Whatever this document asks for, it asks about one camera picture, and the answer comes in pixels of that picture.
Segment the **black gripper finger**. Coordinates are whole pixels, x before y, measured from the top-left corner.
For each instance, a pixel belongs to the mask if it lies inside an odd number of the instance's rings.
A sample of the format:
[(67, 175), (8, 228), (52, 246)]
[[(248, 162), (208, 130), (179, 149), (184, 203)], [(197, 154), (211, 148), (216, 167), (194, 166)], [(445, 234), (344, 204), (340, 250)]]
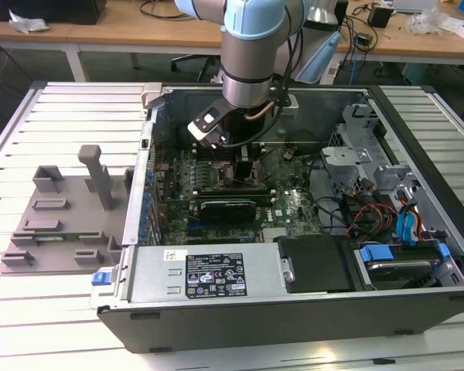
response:
[(234, 180), (244, 181), (251, 176), (254, 156), (250, 147), (241, 147), (235, 153)]

